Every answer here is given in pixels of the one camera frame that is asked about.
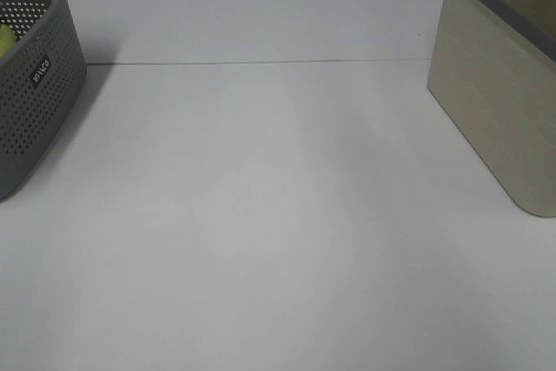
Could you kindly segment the beige basket with grey rim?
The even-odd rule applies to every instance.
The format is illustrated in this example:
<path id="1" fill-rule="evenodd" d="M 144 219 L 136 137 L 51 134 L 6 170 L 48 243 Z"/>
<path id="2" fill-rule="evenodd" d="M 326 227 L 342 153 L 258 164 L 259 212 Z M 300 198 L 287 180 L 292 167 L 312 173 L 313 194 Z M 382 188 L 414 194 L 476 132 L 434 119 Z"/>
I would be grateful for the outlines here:
<path id="1" fill-rule="evenodd" d="M 427 87 L 510 199 L 555 215 L 555 0 L 443 0 Z"/>

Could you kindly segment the grey perforated plastic basket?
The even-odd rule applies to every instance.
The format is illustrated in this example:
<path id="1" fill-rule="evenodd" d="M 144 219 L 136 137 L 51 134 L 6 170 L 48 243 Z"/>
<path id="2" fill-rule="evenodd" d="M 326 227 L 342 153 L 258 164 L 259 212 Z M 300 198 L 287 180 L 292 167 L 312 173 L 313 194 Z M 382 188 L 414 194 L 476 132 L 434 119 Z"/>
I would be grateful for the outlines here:
<path id="1" fill-rule="evenodd" d="M 37 166 L 87 75 L 67 0 L 1 0 L 14 45 L 1 56 L 1 197 Z"/>

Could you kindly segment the yellow-green towel in basket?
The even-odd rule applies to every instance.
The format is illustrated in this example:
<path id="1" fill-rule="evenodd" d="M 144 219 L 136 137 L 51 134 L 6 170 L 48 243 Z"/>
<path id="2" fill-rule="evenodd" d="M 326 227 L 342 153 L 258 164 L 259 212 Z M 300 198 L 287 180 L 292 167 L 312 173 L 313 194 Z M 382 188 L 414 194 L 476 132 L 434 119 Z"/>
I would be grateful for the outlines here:
<path id="1" fill-rule="evenodd" d="M 7 24 L 0 24 L 0 57 L 6 56 L 17 44 L 17 35 Z"/>

